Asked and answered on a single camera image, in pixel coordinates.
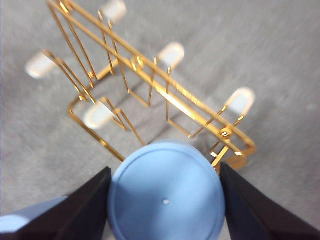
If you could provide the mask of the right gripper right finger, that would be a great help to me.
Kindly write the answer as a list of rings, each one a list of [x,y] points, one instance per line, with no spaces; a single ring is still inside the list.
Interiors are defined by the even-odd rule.
[[[320,231],[283,208],[227,164],[220,165],[225,216],[233,240],[318,240]]]

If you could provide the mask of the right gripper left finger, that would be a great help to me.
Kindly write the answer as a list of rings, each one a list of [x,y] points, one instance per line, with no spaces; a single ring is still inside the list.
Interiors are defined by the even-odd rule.
[[[111,169],[105,167],[69,196],[60,196],[4,217],[6,240],[100,240],[107,221]]]

